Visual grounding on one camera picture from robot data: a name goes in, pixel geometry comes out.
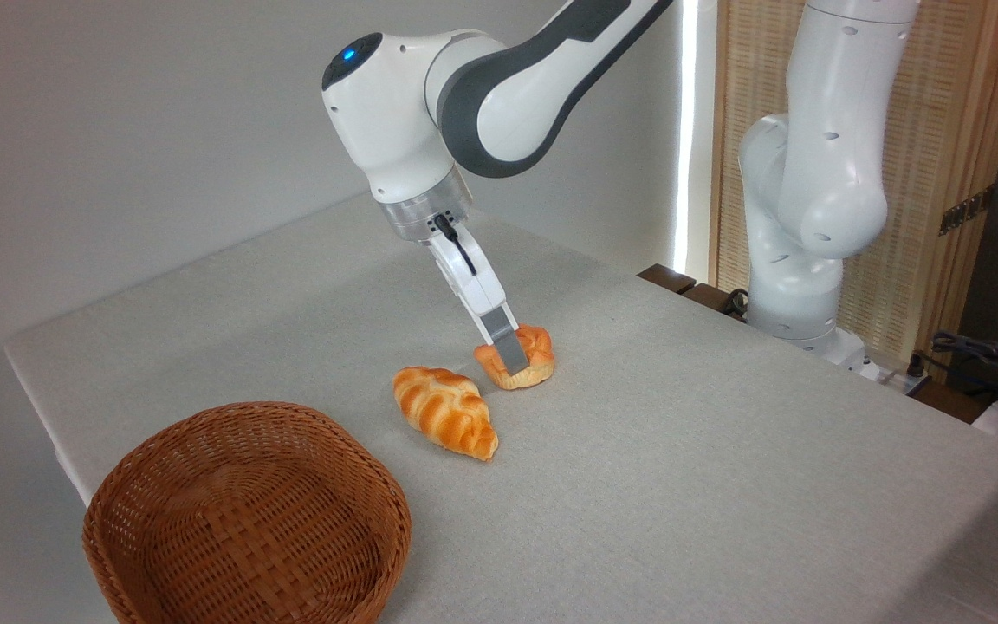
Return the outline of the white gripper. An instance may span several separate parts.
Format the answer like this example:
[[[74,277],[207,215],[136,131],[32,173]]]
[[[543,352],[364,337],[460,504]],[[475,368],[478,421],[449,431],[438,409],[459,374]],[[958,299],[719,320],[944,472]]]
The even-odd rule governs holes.
[[[529,361],[516,336],[518,324],[486,253],[463,225],[433,221],[431,233],[427,240],[431,255],[476,327],[496,348],[507,375],[526,370]]]

